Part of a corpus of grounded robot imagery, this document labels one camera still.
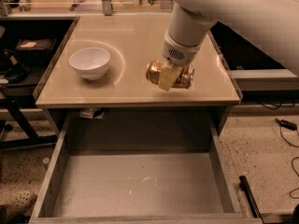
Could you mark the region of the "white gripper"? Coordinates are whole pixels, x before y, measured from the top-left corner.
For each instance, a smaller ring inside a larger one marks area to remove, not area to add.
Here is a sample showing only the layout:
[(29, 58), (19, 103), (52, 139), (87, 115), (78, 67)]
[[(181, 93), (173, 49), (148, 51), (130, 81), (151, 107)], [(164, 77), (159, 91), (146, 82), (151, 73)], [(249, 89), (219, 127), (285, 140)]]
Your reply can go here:
[(182, 67), (194, 60), (200, 45), (200, 36), (171, 33), (170, 31), (165, 33), (162, 54), (170, 63), (165, 63), (161, 68), (158, 84), (160, 89), (164, 91), (171, 89), (180, 76)]

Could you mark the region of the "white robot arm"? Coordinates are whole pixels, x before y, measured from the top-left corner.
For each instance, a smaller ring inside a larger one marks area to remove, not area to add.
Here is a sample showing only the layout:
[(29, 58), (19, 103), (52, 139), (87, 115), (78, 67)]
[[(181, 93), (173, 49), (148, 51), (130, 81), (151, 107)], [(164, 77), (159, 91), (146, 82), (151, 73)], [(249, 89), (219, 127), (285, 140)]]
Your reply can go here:
[(220, 21), (299, 75), (299, 0), (173, 0), (158, 85), (169, 90)]

